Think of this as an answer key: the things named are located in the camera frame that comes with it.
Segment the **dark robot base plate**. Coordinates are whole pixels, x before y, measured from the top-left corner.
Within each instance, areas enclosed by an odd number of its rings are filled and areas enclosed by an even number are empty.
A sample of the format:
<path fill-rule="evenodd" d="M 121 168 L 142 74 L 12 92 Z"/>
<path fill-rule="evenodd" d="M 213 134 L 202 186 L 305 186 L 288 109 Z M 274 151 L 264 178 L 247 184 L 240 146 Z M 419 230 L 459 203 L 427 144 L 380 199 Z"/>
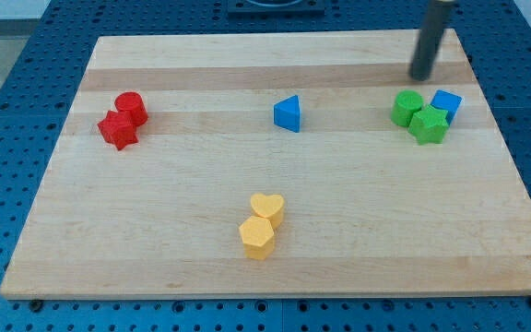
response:
<path fill-rule="evenodd" d="M 227 16 L 244 18 L 250 16 L 325 15 L 325 0 L 228 0 Z"/>

